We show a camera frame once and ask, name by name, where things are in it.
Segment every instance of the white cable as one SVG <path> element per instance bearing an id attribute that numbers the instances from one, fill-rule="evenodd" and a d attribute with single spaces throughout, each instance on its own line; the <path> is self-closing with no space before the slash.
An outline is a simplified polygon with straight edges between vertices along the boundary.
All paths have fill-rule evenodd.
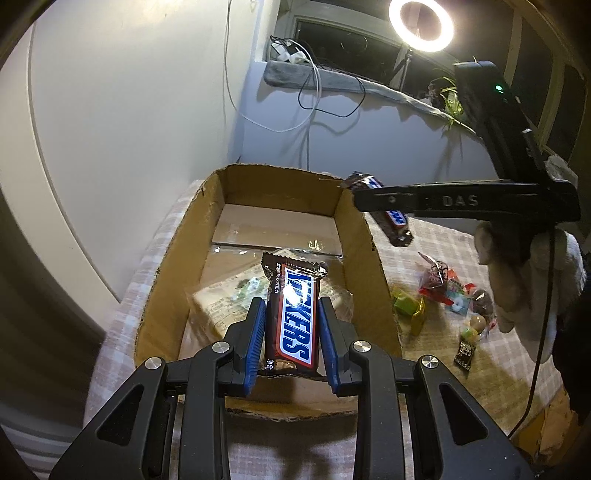
<path id="1" fill-rule="evenodd" d="M 250 123 L 255 124 L 258 127 L 264 128 L 265 130 L 269 130 L 271 132 L 274 132 L 276 134 L 283 134 L 285 132 L 291 132 L 293 130 L 297 130 L 299 127 L 302 127 L 303 125 L 305 125 L 308 122 L 311 123 L 314 112 L 318 108 L 318 104 L 320 103 L 320 98 L 322 97 L 322 81 L 320 79 L 320 72 L 318 70 L 318 67 L 314 64 L 314 61 L 312 60 L 312 56 L 310 55 L 310 53 L 302 45 L 300 45 L 298 42 L 296 42 L 294 40 L 290 40 L 290 41 L 293 42 L 295 45 L 297 45 L 304 52 L 306 57 L 308 57 L 308 60 L 309 60 L 310 64 L 312 65 L 312 70 L 314 71 L 314 78 L 316 80 L 316 101 L 314 102 L 314 106 L 312 107 L 310 114 L 304 119 L 303 122 L 300 122 L 295 127 L 286 128 L 284 130 L 274 130 L 273 128 L 266 127 L 265 125 L 262 125 L 256 121 L 254 121 L 253 119 L 248 118 L 246 115 L 244 115 L 238 109 L 238 107 L 236 106 L 236 104 L 234 103 L 234 100 L 232 98 L 232 93 L 230 92 L 230 83 L 228 81 L 228 43 L 229 43 L 229 39 L 230 39 L 230 8 L 231 8 L 231 6 L 232 6 L 232 0 L 228 0 L 228 14 L 226 17 L 226 38 L 224 41 L 224 49 L 223 49 L 223 72 L 224 72 L 224 78 L 225 78 L 225 82 L 226 82 L 226 90 L 228 90 L 228 97 L 229 97 L 230 103 L 234 107 L 234 110 L 236 111 L 236 113 L 238 115 L 240 115 L 241 117 L 243 117 L 245 120 L 248 120 Z"/>

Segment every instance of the plaid tablecloth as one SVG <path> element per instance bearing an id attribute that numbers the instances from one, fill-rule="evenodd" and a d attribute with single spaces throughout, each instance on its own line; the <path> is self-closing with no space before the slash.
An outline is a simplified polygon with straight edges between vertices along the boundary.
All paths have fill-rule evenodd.
<path id="1" fill-rule="evenodd" d="M 160 226 L 115 313 L 90 383 L 85 423 L 135 369 L 135 334 L 156 270 L 201 183 L 195 181 L 187 189 Z M 410 219 L 414 242 L 408 248 L 393 248 L 373 219 L 369 215 L 366 218 L 389 283 L 396 283 L 409 293 L 415 292 L 420 273 L 426 266 L 417 254 L 421 251 L 446 262 L 465 283 L 472 282 L 490 291 L 486 267 L 478 265 L 471 235 Z M 534 362 L 517 335 L 494 330 L 489 339 L 479 345 L 472 371 L 465 375 L 453 364 L 458 328 L 464 320 L 441 306 L 430 304 L 429 307 L 418 337 L 412 337 L 408 325 L 399 322 L 404 357 L 416 360 L 426 353 L 438 357 L 500 427 L 509 432 L 525 410 L 534 370 Z M 550 360 L 540 369 L 530 418 L 550 403 L 560 386 L 560 374 Z M 294 424 L 230 417 L 226 425 L 230 469 L 235 480 L 350 479 L 352 476 L 356 437 L 352 417 Z M 404 433 L 405 450 L 410 450 L 408 430 Z M 408 473 L 412 471 L 411 463 L 407 455 Z"/>

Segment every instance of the silver screw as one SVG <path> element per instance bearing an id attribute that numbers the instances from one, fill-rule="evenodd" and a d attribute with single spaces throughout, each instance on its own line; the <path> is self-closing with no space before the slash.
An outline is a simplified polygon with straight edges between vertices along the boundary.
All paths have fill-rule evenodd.
<path id="1" fill-rule="evenodd" d="M 366 342 L 365 340 L 357 340 L 353 344 L 353 348 L 361 353 L 369 352 L 371 350 L 371 343 Z"/>
<path id="2" fill-rule="evenodd" d="M 156 370 L 162 366 L 162 359 L 158 358 L 157 356 L 153 356 L 148 358 L 144 365 L 148 370 Z"/>
<path id="3" fill-rule="evenodd" d="M 436 368 L 439 365 L 439 360 L 432 355 L 425 355 L 421 363 L 427 368 Z"/>
<path id="4" fill-rule="evenodd" d="M 228 342 L 216 342 L 212 345 L 212 350 L 216 353 L 226 353 L 230 350 L 230 344 Z"/>

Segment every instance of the black cable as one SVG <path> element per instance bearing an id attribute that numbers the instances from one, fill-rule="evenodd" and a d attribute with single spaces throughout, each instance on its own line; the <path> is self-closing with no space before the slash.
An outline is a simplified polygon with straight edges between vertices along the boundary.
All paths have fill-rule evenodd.
<path id="1" fill-rule="evenodd" d="M 554 286 L 554 256 L 556 250 L 556 238 L 555 238 L 555 231 L 554 226 L 549 231 L 550 233 L 550 265 L 548 266 L 548 290 L 546 291 L 546 308 L 544 312 L 544 321 L 542 323 L 542 335 L 540 339 L 540 347 L 538 348 L 538 356 L 535 359 L 535 368 L 534 368 L 534 376 L 531 379 L 531 388 L 530 388 L 530 396 L 527 399 L 527 406 L 525 408 L 525 413 L 517 422 L 517 425 L 513 427 L 510 434 L 507 435 L 509 438 L 513 436 L 513 434 L 517 431 L 517 429 L 521 426 L 521 424 L 525 421 L 527 416 L 530 413 L 531 405 L 534 402 L 534 394 L 535 394 L 535 384 L 538 380 L 538 373 L 540 371 L 540 364 L 542 361 L 542 353 L 544 351 L 544 344 L 546 340 L 546 330 L 548 329 L 548 318 L 550 317 L 550 307 L 552 304 L 552 289 Z"/>
<path id="2" fill-rule="evenodd" d="M 339 115 L 338 113 L 333 113 L 333 112 L 327 112 L 326 110 L 322 110 L 321 108 L 316 108 L 317 112 L 322 112 L 322 113 L 326 113 L 327 115 L 332 115 L 332 116 L 336 116 L 338 118 L 347 118 L 351 115 L 353 115 L 361 106 L 361 104 L 363 103 L 363 101 L 365 100 L 365 97 L 367 96 L 367 91 L 365 90 L 365 85 L 363 84 L 363 82 L 356 77 L 355 75 L 342 71 L 341 73 L 346 73 L 347 75 L 353 77 L 355 80 L 357 80 L 359 82 L 359 87 L 361 88 L 361 91 L 363 92 L 363 97 L 362 99 L 359 101 L 359 103 L 357 104 L 357 106 L 350 112 L 347 113 L 347 115 Z M 300 107 L 302 107 L 304 110 L 312 110 L 312 107 L 307 107 L 301 104 L 301 94 L 304 90 L 304 87 L 306 86 L 306 84 L 308 83 L 308 80 L 310 80 L 310 76 L 312 75 L 312 70 L 310 71 L 310 73 L 308 74 L 308 76 L 306 77 L 304 83 L 302 84 L 302 86 L 300 87 L 300 91 L 298 92 L 297 95 L 297 102 L 300 104 Z"/>

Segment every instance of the glowing ring light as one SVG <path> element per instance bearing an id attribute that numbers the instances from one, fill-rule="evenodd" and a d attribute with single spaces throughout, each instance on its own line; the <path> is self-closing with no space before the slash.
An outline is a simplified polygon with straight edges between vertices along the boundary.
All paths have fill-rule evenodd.
<path id="1" fill-rule="evenodd" d="M 410 2 L 429 7 L 441 22 L 441 35 L 435 40 L 423 40 L 412 33 L 402 21 L 402 7 Z M 422 51 L 440 51 L 447 47 L 453 38 L 453 21 L 445 9 L 435 0 L 392 0 L 390 4 L 390 21 L 394 30 L 409 47 Z"/>

